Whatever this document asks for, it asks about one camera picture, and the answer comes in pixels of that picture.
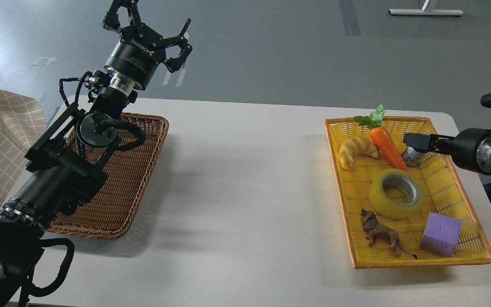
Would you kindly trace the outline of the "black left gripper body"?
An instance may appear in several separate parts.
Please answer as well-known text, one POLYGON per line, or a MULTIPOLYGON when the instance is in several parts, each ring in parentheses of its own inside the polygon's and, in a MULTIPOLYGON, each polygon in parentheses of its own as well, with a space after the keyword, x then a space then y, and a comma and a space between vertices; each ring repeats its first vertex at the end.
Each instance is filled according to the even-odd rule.
POLYGON ((158 47, 162 36, 148 25, 141 25, 142 35, 133 26, 121 29, 120 40, 104 64, 111 72, 120 72, 135 81, 134 89, 145 90, 158 65, 166 59, 166 51, 158 47))

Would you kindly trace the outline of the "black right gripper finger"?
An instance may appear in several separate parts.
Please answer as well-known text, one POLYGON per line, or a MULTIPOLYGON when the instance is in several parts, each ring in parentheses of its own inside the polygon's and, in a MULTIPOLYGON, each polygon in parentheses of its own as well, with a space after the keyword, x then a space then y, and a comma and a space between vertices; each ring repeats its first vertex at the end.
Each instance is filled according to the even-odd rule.
POLYGON ((439 134, 405 133, 403 143, 415 151, 426 153, 450 153, 455 137, 439 134))

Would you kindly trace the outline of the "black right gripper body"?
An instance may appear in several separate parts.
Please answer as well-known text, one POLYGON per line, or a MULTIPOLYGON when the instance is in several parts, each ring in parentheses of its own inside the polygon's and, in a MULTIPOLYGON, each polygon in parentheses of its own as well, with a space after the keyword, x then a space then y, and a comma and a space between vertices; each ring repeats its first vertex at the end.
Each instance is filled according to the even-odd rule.
POLYGON ((491 175, 491 130, 468 128, 446 139, 448 155, 456 166, 491 175))

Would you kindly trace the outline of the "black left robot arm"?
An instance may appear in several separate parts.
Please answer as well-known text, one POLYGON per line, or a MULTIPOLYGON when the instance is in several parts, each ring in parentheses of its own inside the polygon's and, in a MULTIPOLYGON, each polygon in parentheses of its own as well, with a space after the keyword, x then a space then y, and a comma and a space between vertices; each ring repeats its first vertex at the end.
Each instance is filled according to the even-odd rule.
POLYGON ((107 182, 104 167, 115 152, 144 144, 145 132, 121 113, 160 64, 170 73, 183 68, 192 51, 190 23, 165 38, 142 22, 136 0, 114 0, 102 25, 120 37, 104 70, 60 79, 66 108, 26 152, 32 176, 0 208, 0 307, 17 291, 25 307, 29 296, 44 297, 62 286, 75 245, 42 236, 58 213, 74 214, 93 200, 107 182))

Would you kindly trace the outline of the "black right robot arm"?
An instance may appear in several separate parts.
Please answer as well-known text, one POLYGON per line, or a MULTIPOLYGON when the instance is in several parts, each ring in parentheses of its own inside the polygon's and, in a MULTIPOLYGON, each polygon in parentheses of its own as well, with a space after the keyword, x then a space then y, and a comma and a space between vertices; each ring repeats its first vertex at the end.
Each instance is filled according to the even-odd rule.
MULTIPOLYGON (((480 104, 491 109, 491 93, 483 95, 480 104)), ((461 169, 491 175, 491 130, 468 128, 455 137, 406 133, 403 143, 421 153, 448 155, 461 169)))

